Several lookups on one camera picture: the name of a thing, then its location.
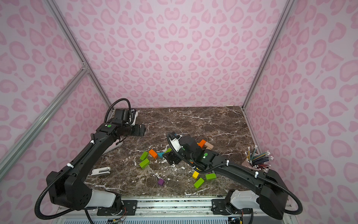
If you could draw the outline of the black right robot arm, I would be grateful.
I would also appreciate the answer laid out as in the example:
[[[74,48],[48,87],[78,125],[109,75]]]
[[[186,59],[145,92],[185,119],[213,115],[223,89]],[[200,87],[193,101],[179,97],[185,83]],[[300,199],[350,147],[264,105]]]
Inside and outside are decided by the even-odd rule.
[[[269,170],[255,170],[231,162],[210,149],[202,149],[190,135],[167,133],[166,138],[171,152],[164,158],[170,165],[187,163],[200,174],[222,175],[251,190],[257,199],[249,205],[266,215],[281,220],[284,214],[299,215],[303,212],[300,199],[284,184],[280,175]]]

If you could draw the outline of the orange block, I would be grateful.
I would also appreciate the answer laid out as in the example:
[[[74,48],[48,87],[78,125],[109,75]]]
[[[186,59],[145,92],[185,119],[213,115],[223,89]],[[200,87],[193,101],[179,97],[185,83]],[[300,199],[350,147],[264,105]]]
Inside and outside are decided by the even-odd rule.
[[[201,140],[201,141],[198,143],[198,146],[199,146],[200,148],[204,148],[205,144],[206,144],[206,141],[205,141],[205,140]]]
[[[151,157],[153,157],[154,159],[157,159],[157,158],[158,158],[158,154],[157,154],[153,149],[151,149],[148,153],[149,153],[149,155],[150,155]]]

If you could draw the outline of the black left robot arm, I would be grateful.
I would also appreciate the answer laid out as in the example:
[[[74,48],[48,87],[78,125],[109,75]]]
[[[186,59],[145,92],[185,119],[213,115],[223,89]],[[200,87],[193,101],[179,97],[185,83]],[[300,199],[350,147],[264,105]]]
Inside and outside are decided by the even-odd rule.
[[[34,205],[34,214],[41,220],[51,220],[72,211],[105,209],[110,214],[119,214],[124,209],[118,193],[94,190],[85,184],[92,168],[104,152],[116,142],[128,136],[143,137],[145,125],[136,123],[138,112],[128,99],[115,101],[107,110],[103,123],[90,135],[85,148],[60,171],[52,171],[46,178],[47,186]],[[54,215],[41,212],[41,203],[49,195],[51,203],[66,207]]]

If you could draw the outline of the natural wood block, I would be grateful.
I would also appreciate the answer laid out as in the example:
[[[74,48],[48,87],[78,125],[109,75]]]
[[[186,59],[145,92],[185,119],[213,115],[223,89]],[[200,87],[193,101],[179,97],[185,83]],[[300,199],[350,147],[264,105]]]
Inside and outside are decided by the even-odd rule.
[[[213,149],[213,145],[211,143],[209,143],[209,142],[205,142],[204,146],[205,146],[206,149],[209,149],[209,150]]]

